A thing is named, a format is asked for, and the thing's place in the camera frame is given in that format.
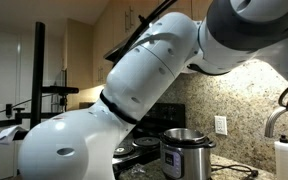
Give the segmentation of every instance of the pot handle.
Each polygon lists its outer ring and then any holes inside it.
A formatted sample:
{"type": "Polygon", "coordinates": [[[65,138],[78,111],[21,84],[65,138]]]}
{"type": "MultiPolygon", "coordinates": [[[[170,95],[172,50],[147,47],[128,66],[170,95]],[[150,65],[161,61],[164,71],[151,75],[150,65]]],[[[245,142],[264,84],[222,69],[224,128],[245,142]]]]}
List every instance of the pot handle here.
{"type": "Polygon", "coordinates": [[[205,148],[213,148],[216,146],[216,143],[214,141],[208,142],[208,144],[205,144],[205,148]]]}

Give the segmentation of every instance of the stove burner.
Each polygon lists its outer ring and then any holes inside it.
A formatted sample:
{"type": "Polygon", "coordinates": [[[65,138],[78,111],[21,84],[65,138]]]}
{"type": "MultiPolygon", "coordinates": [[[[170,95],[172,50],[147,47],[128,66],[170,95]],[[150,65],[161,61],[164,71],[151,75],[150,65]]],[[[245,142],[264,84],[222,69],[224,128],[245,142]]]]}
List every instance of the stove burner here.
{"type": "Polygon", "coordinates": [[[152,147],[159,145],[160,139],[155,137],[141,137],[135,139],[134,143],[138,146],[152,147]]]}
{"type": "Polygon", "coordinates": [[[122,145],[115,149],[114,157],[123,157],[129,154],[132,154],[133,151],[134,151],[134,148],[132,146],[122,145]]]}

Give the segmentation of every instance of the pressure cooker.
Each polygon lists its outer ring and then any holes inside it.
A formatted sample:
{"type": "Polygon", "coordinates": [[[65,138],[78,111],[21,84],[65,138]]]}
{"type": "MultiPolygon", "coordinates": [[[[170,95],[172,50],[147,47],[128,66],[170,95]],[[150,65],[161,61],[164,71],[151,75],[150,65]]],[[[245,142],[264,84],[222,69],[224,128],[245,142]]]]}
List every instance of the pressure cooker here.
{"type": "Polygon", "coordinates": [[[203,133],[186,128],[161,134],[161,166],[168,180],[211,179],[210,149],[215,143],[203,133]]]}

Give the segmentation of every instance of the granite backsplash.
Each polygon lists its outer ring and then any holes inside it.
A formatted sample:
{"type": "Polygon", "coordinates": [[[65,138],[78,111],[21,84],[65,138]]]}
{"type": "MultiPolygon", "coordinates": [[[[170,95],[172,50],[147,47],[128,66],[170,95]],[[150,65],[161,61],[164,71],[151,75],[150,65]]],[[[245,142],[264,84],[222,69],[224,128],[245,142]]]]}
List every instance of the granite backsplash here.
{"type": "Polygon", "coordinates": [[[288,112],[277,120],[273,138],[264,137],[264,127],[286,87],[270,65],[252,60],[222,76],[181,74],[159,102],[184,103],[187,127],[217,143],[212,153],[275,173],[274,141],[288,137],[288,112]],[[226,116],[227,136],[215,134],[215,115],[226,116]]]}

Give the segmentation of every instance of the stovetop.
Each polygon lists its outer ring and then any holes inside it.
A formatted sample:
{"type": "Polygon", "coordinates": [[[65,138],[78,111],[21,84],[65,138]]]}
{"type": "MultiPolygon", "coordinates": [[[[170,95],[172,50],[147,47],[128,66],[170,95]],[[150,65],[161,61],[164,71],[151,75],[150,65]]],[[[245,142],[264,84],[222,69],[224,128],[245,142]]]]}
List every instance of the stovetop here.
{"type": "Polygon", "coordinates": [[[185,127],[185,105],[156,103],[141,122],[115,149],[112,159],[115,178],[136,164],[160,158],[160,133],[185,127]]]}

